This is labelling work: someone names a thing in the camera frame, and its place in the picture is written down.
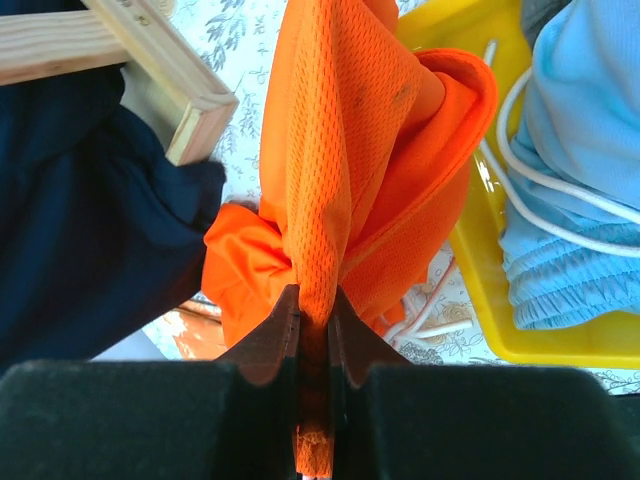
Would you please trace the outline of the navy blue shorts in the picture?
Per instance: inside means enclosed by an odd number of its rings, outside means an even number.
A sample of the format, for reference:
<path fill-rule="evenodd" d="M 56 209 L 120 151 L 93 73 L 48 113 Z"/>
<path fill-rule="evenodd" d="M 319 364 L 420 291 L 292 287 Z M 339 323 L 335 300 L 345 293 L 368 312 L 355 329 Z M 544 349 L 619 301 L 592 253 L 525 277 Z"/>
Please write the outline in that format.
<path fill-rule="evenodd" d="M 1 90 L 1 365 L 89 359 L 194 296 L 225 171 L 165 157 L 116 67 Z"/>

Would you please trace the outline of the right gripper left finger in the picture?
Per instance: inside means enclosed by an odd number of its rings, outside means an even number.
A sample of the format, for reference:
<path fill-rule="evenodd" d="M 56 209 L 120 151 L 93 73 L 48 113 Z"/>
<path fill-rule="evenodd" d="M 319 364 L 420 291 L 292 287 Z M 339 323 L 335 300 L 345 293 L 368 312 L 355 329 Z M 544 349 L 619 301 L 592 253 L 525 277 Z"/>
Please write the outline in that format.
<path fill-rule="evenodd" d="M 5 479 L 293 479 L 299 290 L 213 361 L 34 361 L 1 380 Z"/>

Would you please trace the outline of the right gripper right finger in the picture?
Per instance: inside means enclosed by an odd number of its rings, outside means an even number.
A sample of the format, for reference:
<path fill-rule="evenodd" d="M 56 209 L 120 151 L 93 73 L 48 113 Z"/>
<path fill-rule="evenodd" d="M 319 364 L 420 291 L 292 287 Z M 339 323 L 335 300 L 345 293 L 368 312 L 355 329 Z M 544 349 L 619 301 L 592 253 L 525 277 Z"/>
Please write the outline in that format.
<path fill-rule="evenodd" d="M 571 368 L 415 365 L 338 292 L 337 479 L 635 479 L 639 399 Z"/>

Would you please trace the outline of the bright orange mesh shorts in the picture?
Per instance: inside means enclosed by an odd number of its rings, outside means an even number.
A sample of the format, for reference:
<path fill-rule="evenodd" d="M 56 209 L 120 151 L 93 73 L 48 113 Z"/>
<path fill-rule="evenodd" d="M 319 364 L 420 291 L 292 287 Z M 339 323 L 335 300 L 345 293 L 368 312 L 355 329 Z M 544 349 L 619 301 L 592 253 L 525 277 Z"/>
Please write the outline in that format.
<path fill-rule="evenodd" d="M 205 236 L 202 292 L 238 343 L 299 288 L 297 470 L 332 472 L 323 374 L 338 291 L 377 333 L 464 207 L 497 86 L 478 56 L 409 51 L 392 1 L 291 1 L 271 70 L 257 210 L 228 203 Z"/>

